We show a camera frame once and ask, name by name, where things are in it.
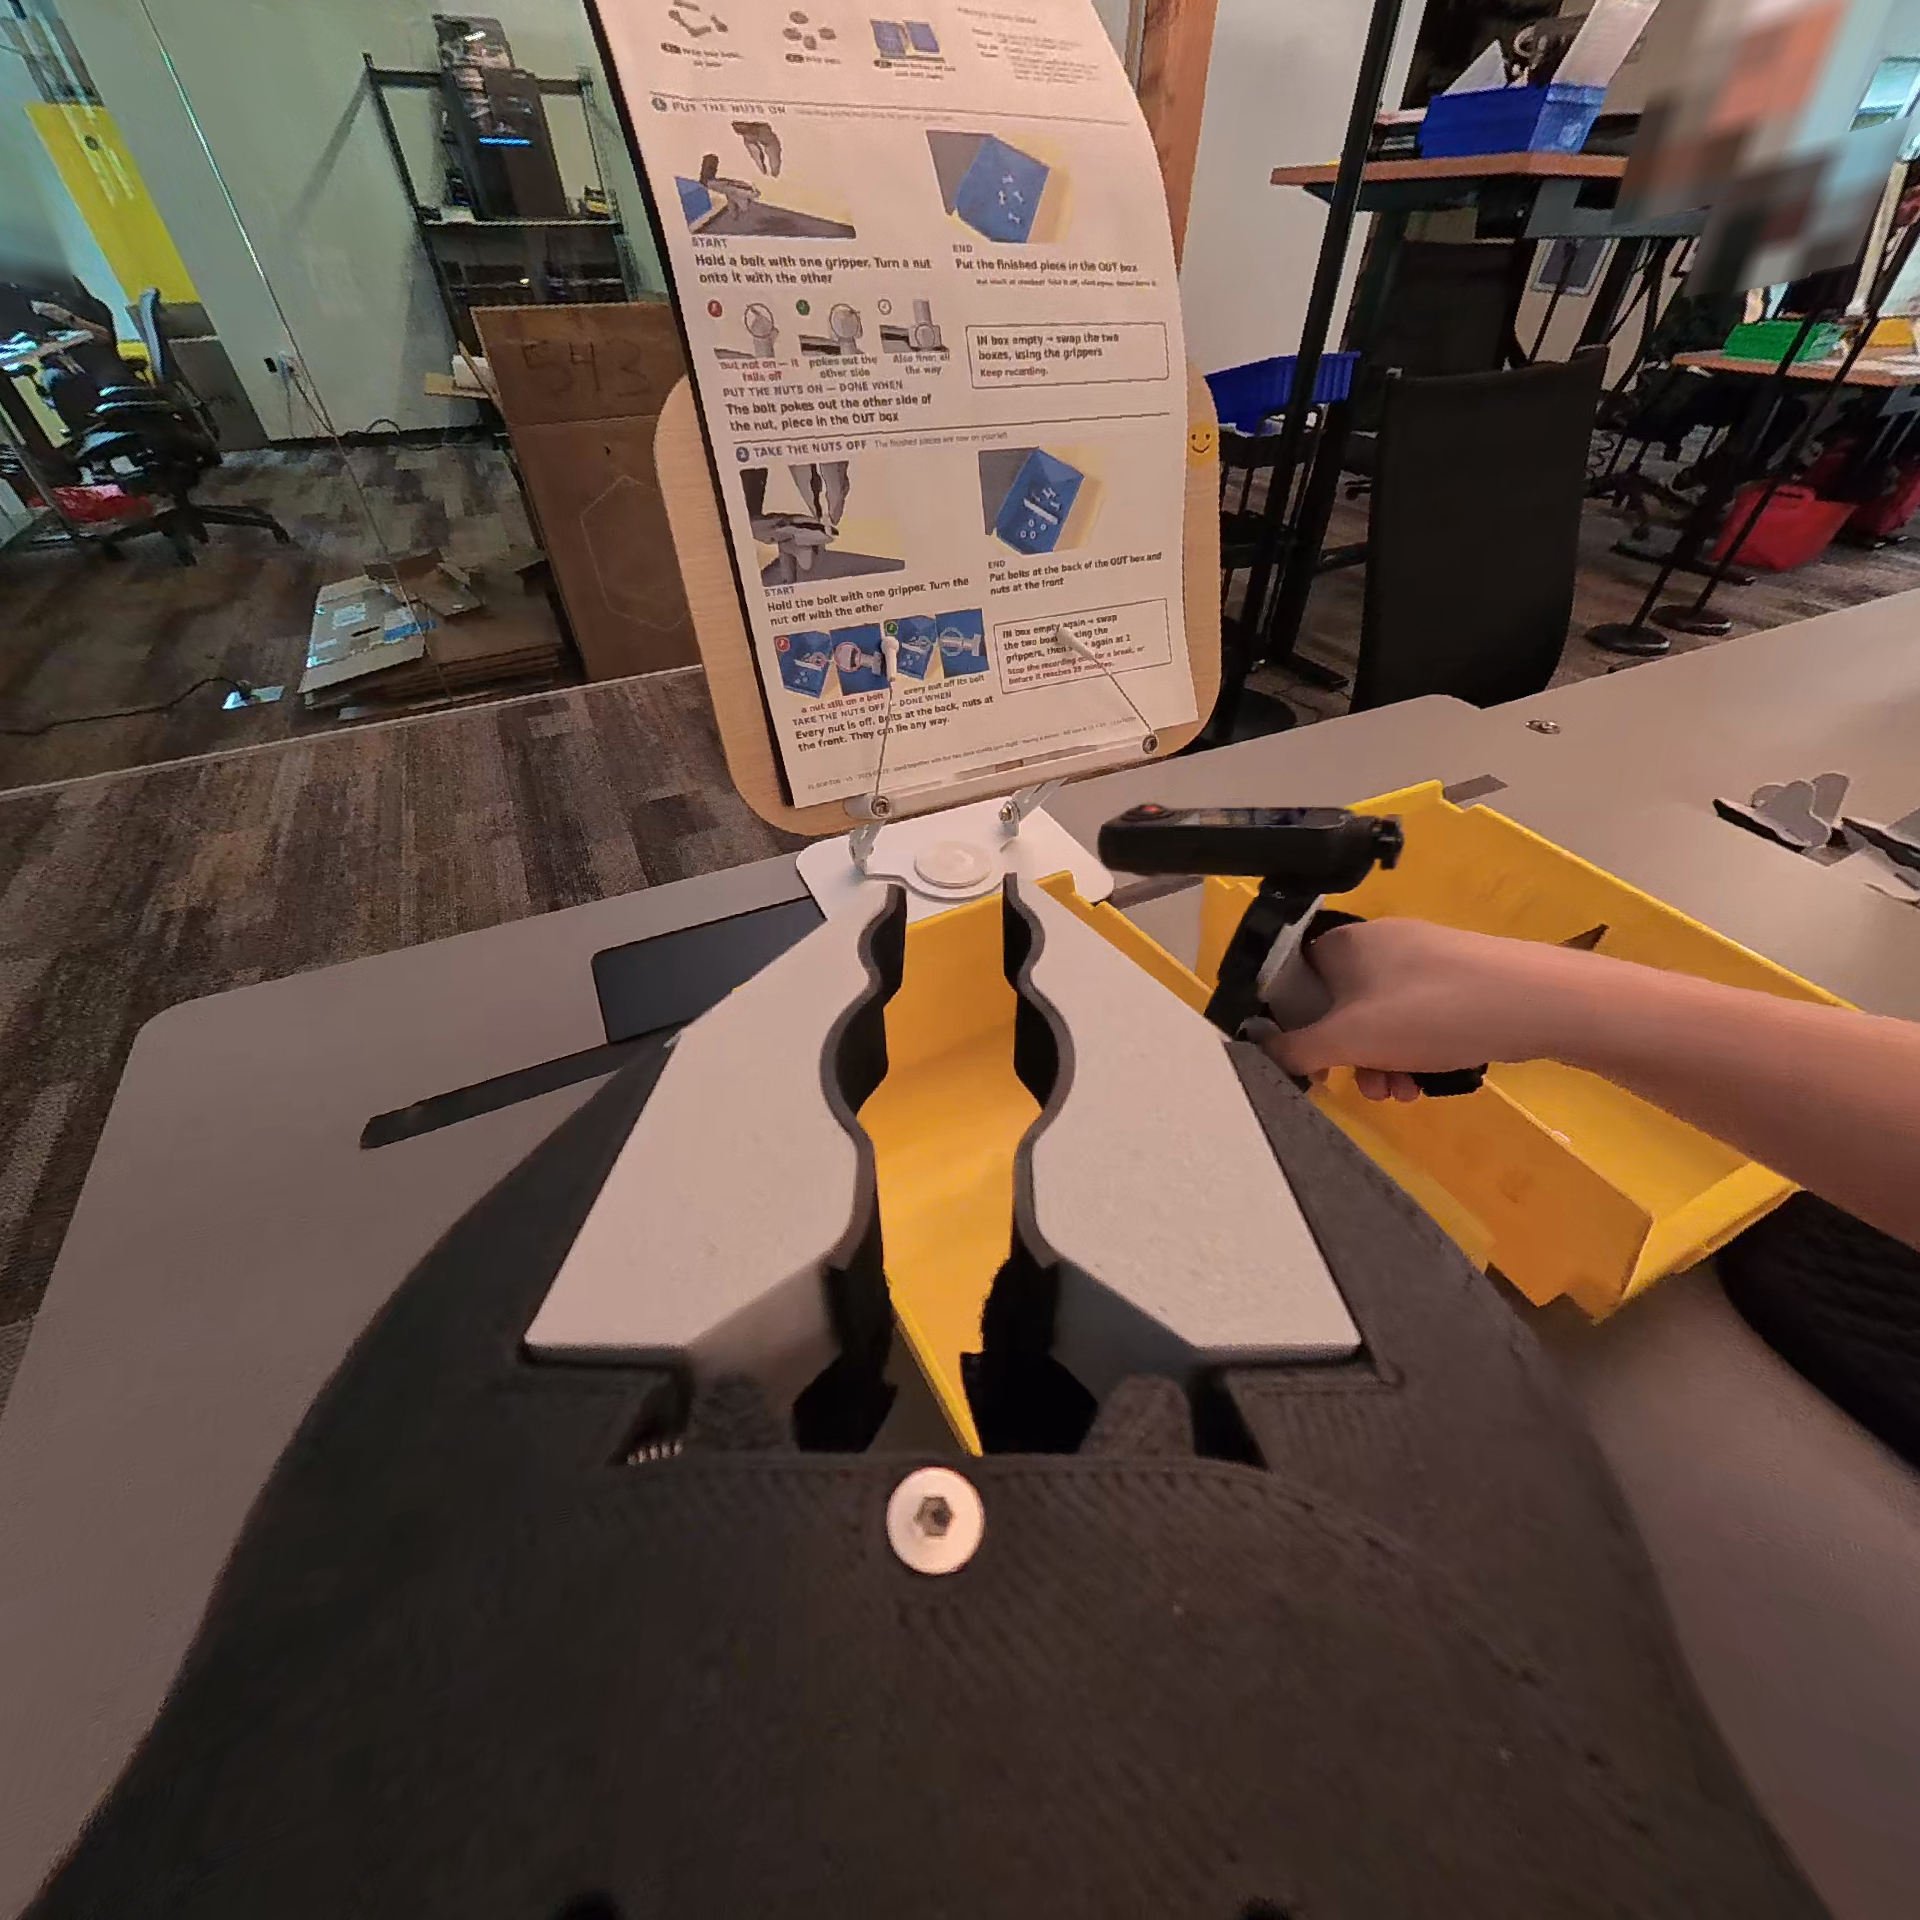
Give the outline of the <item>blue plastic bin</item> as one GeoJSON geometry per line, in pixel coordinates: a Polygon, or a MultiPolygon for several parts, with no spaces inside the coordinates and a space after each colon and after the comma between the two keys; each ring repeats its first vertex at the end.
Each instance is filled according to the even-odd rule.
{"type": "Polygon", "coordinates": [[[1599,116],[1605,88],[1549,82],[1450,90],[1431,98],[1419,127],[1419,156],[1482,159],[1502,153],[1576,156],[1599,116]]]}
{"type": "MultiPolygon", "coordinates": [[[[1299,358],[1288,353],[1204,372],[1218,426],[1246,440],[1276,435],[1270,423],[1283,422],[1294,401],[1299,366],[1299,358]]],[[[1349,401],[1357,371],[1357,353],[1324,353],[1314,363],[1309,409],[1349,401]]]]}

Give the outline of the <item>black office chair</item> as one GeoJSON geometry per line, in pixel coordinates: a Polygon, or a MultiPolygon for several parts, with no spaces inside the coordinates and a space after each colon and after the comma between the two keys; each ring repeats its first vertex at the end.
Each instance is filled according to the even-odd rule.
{"type": "Polygon", "coordinates": [[[159,322],[163,298],[149,289],[136,298],[135,331],[149,353],[147,376],[126,376],[102,386],[69,455],[94,486],[124,490],[135,508],[102,522],[85,539],[106,559],[120,561],[140,538],[163,539],[180,568],[198,563],[214,527],[264,532],[291,547],[276,518],[254,508],[219,508],[200,500],[200,482],[224,465],[207,409],[180,380],[173,345],[159,322]]]}
{"type": "Polygon", "coordinates": [[[1606,353],[1383,390],[1351,712],[1526,699],[1560,663],[1606,353]]]}

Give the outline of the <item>person's right hand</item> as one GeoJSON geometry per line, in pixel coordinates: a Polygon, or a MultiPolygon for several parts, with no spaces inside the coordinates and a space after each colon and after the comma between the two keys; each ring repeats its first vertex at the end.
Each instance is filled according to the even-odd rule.
{"type": "Polygon", "coordinates": [[[1349,1072],[1370,1102],[1418,1102],[1426,1078],[1515,1063],[1542,1036],[1519,948],[1419,922],[1325,931],[1287,977],[1287,1008],[1261,1051],[1303,1084],[1349,1072]]]}

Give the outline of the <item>person's right forearm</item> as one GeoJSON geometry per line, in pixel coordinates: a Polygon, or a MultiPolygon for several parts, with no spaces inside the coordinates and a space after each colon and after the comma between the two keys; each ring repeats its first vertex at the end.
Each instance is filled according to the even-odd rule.
{"type": "Polygon", "coordinates": [[[1815,1198],[1918,1243],[1918,1027],[1596,954],[1526,961],[1488,1063],[1605,1078],[1815,1198]]]}

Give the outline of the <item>yellow wall banner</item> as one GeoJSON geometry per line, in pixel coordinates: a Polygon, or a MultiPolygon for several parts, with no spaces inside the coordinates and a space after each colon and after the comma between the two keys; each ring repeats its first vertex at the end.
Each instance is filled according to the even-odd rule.
{"type": "Polygon", "coordinates": [[[23,112],[127,305],[157,296],[206,326],[200,292],[112,112],[95,104],[26,104],[23,112]]]}

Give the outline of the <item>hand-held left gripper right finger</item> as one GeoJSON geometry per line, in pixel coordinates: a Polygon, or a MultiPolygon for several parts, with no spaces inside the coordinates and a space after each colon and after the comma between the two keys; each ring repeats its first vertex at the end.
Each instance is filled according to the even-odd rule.
{"type": "Polygon", "coordinates": [[[963,1382],[987,1454],[1070,1454],[1127,1378],[1202,1398],[1228,1371],[1363,1351],[1240,1078],[1187,999],[1031,881],[1000,889],[1015,1078],[1013,1236],[963,1382]]]}

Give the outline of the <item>wooden desk with black legs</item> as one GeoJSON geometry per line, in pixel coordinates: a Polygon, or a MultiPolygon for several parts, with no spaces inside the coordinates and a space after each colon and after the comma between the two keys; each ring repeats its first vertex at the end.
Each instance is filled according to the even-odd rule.
{"type": "Polygon", "coordinates": [[[1542,243],[1576,243],[1588,236],[1610,241],[1610,220],[1624,168],[1624,156],[1612,153],[1502,152],[1389,161],[1346,156],[1328,166],[1272,171],[1272,186],[1299,186],[1328,207],[1303,326],[1295,393],[1287,402],[1283,426],[1284,475],[1303,478],[1301,499],[1284,511],[1283,532],[1276,536],[1279,574],[1270,614],[1283,640],[1294,640],[1303,624],[1311,583],[1322,569],[1340,460],[1352,432],[1352,407],[1328,402],[1317,412],[1314,435],[1304,435],[1308,404],[1325,358],[1338,289],[1349,264],[1357,217],[1371,216],[1375,236],[1363,262],[1349,311],[1349,336],[1356,353],[1364,353],[1373,342],[1383,305],[1398,273],[1408,217],[1469,208],[1493,222],[1495,239],[1508,243],[1502,275],[1503,331],[1495,369],[1523,369],[1530,359],[1517,331],[1519,300],[1530,289],[1539,247],[1542,243]]]}

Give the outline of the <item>printed instruction sheet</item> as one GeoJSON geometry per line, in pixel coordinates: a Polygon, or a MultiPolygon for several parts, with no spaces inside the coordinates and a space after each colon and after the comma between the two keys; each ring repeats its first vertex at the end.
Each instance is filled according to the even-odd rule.
{"type": "Polygon", "coordinates": [[[784,800],[903,800],[1195,723],[1178,264],[1096,8],[591,23],[784,800]]]}

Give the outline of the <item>grey wavy plastic part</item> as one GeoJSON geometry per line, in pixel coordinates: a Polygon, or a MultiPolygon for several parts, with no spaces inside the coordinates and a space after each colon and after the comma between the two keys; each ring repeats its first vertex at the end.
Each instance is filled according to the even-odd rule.
{"type": "Polygon", "coordinates": [[[1748,800],[1715,799],[1711,809],[1741,833],[1831,867],[1855,851],[1840,819],[1848,785],[1845,772],[1823,772],[1813,779],[1762,785],[1748,800]]]}

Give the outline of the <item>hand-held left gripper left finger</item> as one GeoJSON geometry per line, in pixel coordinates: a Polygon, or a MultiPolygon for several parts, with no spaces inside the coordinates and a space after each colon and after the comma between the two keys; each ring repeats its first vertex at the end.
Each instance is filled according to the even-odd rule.
{"type": "Polygon", "coordinates": [[[895,1312],[875,1146],[906,889],[879,882],[682,1030],[524,1347],[686,1388],[750,1378],[802,1450],[887,1424],[895,1312]]]}

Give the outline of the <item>flattened cardboard boxes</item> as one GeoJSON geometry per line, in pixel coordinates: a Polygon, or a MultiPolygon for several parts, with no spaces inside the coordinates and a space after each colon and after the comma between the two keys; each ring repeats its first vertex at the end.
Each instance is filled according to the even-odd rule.
{"type": "Polygon", "coordinates": [[[459,563],[429,547],[320,587],[298,696],[342,715],[549,684],[566,663],[542,551],[459,563]]]}

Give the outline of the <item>black quilted pad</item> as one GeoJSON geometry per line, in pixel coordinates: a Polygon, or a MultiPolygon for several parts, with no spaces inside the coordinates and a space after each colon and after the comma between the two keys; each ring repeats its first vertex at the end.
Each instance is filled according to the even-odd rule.
{"type": "Polygon", "coordinates": [[[1918,1254],[1802,1192],[1717,1257],[1727,1304],[1802,1378],[1918,1466],[1918,1254]]]}

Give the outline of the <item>red plastic bin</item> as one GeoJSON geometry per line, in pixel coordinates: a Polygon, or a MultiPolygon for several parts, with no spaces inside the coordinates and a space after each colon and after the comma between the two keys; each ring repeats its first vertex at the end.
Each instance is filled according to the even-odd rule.
{"type": "Polygon", "coordinates": [[[1853,500],[1802,486],[1741,488],[1727,505],[1708,564],[1760,574],[1799,569],[1819,559],[1853,515],[1853,500]]]}

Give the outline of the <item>wooden support column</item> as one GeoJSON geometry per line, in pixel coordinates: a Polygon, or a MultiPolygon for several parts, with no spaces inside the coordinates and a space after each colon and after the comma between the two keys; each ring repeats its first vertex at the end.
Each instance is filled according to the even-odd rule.
{"type": "Polygon", "coordinates": [[[1152,136],[1174,264],[1184,262],[1218,2],[1131,2],[1127,63],[1152,136]]]}

